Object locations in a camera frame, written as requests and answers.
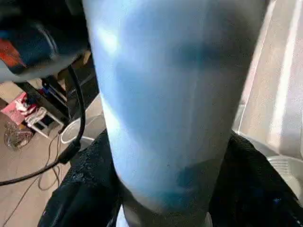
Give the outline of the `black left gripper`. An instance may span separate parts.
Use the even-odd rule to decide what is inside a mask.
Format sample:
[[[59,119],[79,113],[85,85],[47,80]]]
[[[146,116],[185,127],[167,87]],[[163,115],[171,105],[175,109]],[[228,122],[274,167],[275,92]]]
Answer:
[[[83,1],[0,2],[0,63],[4,75],[61,70],[88,47]]]

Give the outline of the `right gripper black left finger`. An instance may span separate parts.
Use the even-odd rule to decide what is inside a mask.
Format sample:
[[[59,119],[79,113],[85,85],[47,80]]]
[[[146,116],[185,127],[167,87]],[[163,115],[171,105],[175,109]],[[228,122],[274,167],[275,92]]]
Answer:
[[[60,186],[52,193],[40,227],[114,227],[120,209],[107,131],[79,152]]]

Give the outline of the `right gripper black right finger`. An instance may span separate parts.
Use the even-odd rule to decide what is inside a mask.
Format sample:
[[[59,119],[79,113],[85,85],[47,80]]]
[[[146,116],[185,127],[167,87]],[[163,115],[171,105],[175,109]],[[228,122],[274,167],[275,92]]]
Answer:
[[[297,196],[253,144],[234,131],[209,212],[215,227],[301,227]]]

